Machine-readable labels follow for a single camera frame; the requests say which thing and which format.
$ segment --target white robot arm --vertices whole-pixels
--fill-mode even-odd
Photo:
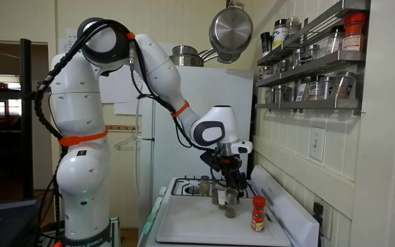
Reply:
[[[227,185],[237,189],[246,186],[245,174],[238,171],[239,154],[250,153],[252,143],[238,138],[233,109],[228,105],[215,105],[205,116],[199,117],[182,96],[176,66],[155,41],[145,34],[134,36],[115,21],[88,19],[80,25],[74,47],[67,54],[53,58],[53,69],[35,99],[35,111],[41,122],[58,137],[62,146],[68,147],[57,171],[57,183],[64,199],[64,246],[111,245],[109,147],[99,77],[124,64],[147,79],[147,86],[154,93],[151,97],[157,95],[162,99],[157,101],[170,108],[174,119],[177,117],[182,122],[188,140],[200,146],[217,144],[218,153],[206,149],[201,159],[217,172],[222,170]],[[44,120],[40,106],[49,85],[58,131]],[[216,162],[232,166],[213,166],[216,158]]]

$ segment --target red lid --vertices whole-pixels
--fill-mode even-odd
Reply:
[[[352,14],[344,19],[344,25],[347,25],[352,22],[365,22],[365,14],[364,13]]]
[[[266,206],[266,199],[262,196],[254,196],[252,198],[252,203],[254,204],[254,206],[256,207],[265,207]]]

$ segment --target orange velcro strap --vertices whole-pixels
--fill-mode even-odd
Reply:
[[[135,34],[133,34],[132,32],[127,33],[126,38],[127,38],[127,40],[135,39]]]
[[[108,134],[108,127],[106,126],[106,130],[103,133],[93,134],[92,136],[68,136],[62,138],[59,141],[59,144],[65,147],[77,145],[80,142],[88,142],[96,139],[100,139],[105,137]]]
[[[179,110],[177,110],[174,114],[172,114],[171,117],[177,117],[177,116],[179,116],[179,114],[181,114],[181,113],[182,113],[185,109],[187,109],[188,107],[190,107],[190,104],[188,103],[187,100],[185,100],[184,105],[183,105]]]

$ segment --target white cutting board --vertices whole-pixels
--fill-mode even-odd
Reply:
[[[271,213],[265,230],[251,228],[252,199],[240,199],[234,218],[211,203],[210,197],[171,196],[156,241],[176,244],[226,244],[290,246],[290,241]]]

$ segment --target light switch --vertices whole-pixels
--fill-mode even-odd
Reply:
[[[310,128],[309,156],[317,161],[323,161],[325,136],[325,129],[316,127]]]

